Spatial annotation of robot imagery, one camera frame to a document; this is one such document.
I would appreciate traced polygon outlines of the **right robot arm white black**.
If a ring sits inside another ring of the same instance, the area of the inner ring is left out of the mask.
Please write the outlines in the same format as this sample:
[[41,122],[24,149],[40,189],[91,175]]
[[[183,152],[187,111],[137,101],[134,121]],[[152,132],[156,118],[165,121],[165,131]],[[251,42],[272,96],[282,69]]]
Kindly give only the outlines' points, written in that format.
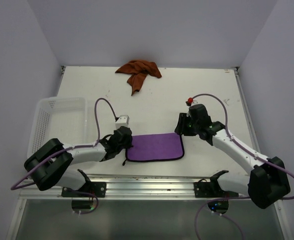
[[195,183],[199,189],[196,196],[232,198],[244,195],[259,208],[266,209],[290,193],[283,161],[278,157],[269,158],[243,144],[227,132],[223,123],[212,121],[203,104],[195,104],[187,113],[179,114],[175,133],[198,136],[224,152],[246,172],[246,175],[233,175],[228,170],[221,170],[209,181],[199,180]]

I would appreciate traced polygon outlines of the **purple grey microfiber towel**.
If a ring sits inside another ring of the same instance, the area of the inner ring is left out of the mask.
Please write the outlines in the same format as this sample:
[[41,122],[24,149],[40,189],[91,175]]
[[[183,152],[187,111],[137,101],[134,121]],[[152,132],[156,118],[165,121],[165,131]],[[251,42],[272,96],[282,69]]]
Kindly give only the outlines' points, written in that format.
[[182,137],[176,133],[144,134],[132,137],[132,147],[125,151],[125,161],[134,163],[176,161],[184,157]]

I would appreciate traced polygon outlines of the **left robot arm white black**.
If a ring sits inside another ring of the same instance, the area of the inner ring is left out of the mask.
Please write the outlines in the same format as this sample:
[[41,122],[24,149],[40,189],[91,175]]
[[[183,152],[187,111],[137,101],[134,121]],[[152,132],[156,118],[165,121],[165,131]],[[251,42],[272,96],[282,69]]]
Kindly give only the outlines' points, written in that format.
[[52,138],[26,160],[24,168],[40,191],[60,186],[73,189],[83,197],[91,190],[89,178],[82,170],[69,167],[86,162],[104,162],[131,147],[132,131],[125,126],[98,143],[71,146]]

